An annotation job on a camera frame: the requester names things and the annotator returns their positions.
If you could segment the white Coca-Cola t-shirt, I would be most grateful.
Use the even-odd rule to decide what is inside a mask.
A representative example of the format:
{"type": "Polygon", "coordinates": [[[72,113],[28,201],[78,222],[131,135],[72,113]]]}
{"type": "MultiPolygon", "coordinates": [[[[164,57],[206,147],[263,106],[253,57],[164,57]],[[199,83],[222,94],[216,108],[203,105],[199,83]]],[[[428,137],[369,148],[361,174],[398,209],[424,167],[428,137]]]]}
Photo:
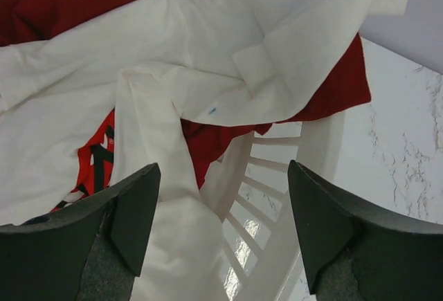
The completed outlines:
{"type": "Polygon", "coordinates": [[[115,115],[117,183],[150,163],[160,203],[133,300],[205,300],[222,224],[198,190],[181,121],[287,120],[368,15],[408,0],[137,0],[52,39],[1,49],[1,222],[50,212],[77,152],[115,115]]]}

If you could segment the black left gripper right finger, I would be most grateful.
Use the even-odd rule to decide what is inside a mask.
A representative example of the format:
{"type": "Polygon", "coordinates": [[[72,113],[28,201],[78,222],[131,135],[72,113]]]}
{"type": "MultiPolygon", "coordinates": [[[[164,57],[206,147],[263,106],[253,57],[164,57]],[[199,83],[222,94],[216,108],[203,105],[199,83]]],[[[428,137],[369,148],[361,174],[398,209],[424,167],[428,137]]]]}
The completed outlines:
{"type": "Polygon", "coordinates": [[[382,208],[295,161],[287,175],[317,300],[442,299],[442,225],[382,208]]]}

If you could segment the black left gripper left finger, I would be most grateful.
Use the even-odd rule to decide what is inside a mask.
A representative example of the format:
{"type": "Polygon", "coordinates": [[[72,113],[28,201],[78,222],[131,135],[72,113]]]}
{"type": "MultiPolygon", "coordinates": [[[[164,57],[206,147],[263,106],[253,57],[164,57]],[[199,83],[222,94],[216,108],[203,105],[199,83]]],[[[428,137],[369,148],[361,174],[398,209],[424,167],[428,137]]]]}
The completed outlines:
{"type": "Polygon", "coordinates": [[[67,208],[2,226],[1,299],[130,299],[160,180],[158,165],[147,165],[67,208]]]}

